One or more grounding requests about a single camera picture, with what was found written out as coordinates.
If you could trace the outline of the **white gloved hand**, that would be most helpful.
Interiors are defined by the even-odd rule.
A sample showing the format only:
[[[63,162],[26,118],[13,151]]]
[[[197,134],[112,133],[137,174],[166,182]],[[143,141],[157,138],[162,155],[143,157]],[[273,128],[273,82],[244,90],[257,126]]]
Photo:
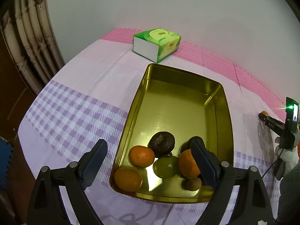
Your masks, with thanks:
[[[275,143],[278,145],[275,154],[285,163],[285,172],[290,172],[299,162],[297,146],[299,144],[299,130],[287,137],[276,137]]]

